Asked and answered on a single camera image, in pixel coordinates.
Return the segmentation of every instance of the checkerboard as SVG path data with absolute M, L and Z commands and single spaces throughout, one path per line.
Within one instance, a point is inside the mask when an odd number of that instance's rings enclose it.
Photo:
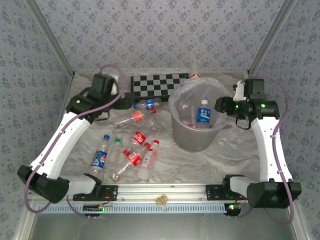
M 169 96 L 189 78 L 187 73 L 132 76 L 131 92 L 134 101 L 160 98 L 167 102 Z

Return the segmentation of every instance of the red bottle cap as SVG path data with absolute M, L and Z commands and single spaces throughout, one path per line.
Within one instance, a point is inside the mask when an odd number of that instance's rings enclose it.
M 129 156 L 130 152 L 128 150 L 124 150 L 123 154 L 126 155 L 126 156 Z

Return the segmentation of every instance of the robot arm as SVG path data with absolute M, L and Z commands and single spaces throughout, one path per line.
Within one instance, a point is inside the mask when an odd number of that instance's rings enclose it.
M 245 176 L 227 175 L 223 180 L 225 191 L 239 193 L 248 199 L 252 208 L 287 208 L 288 195 L 279 174 L 273 153 L 273 131 L 279 122 L 280 114 L 275 101 L 266 100 L 263 79 L 247 79 L 234 86 L 234 98 L 221 97 L 216 101 L 215 110 L 244 120 L 248 118 L 247 129 L 252 128 L 256 137 L 260 158 L 260 179 L 254 183 Z M 286 164 L 279 131 L 276 133 L 277 156 L 293 200 L 301 193 L 301 185 L 293 182 Z
M 62 129 L 78 114 L 104 106 L 112 101 L 115 98 L 115 95 L 111 95 L 114 84 L 117 85 L 117 82 L 111 76 L 97 73 L 93 77 L 91 87 L 70 100 L 58 129 L 44 150 L 29 166 L 22 165 L 17 172 L 20 179 L 26 183 L 30 174 L 39 166 L 30 182 L 29 189 L 54 204 L 61 201 L 66 195 L 86 194 L 92 199 L 97 198 L 101 191 L 100 179 L 87 173 L 80 176 L 60 176 L 60 172 L 80 136 L 102 112 L 109 111 L 111 107 L 77 118 L 63 133 Z M 116 105 L 113 105 L 113 108 L 128 109 L 132 104 L 133 97 L 126 94 L 124 98 L 117 101 Z M 60 133 L 62 133 L 61 138 L 53 146 L 54 140 Z M 48 150 L 51 151 L 45 162 L 40 165 Z

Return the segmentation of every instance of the plastic bucket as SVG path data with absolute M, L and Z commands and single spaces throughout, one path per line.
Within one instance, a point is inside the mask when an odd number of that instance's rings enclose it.
M 215 111 L 216 100 L 225 96 L 231 97 L 231 93 L 211 77 L 192 78 L 174 91 L 169 98 L 169 107 L 173 139 L 180 148 L 188 152 L 200 152 L 211 144 L 229 120 L 225 113 Z M 191 114 L 191 106 L 197 111 L 202 99 L 208 100 L 208 107 L 211 109 L 210 128 L 195 129 L 188 126 L 185 118 Z

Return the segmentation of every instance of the patterned wallpaper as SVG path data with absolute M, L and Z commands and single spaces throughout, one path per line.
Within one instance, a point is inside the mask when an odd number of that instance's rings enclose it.
M 286 161 L 314 239 L 320 239 L 320 3 L 298 1 L 276 38 L 258 74 L 280 78 L 290 96 L 290 112 L 282 127 Z M 284 109 L 280 88 L 268 93 Z
M 0 9 L 0 239 L 10 240 L 24 205 L 17 170 L 53 134 L 70 79 L 24 1 Z
M 76 72 L 249 68 L 283 0 L 36 0 Z

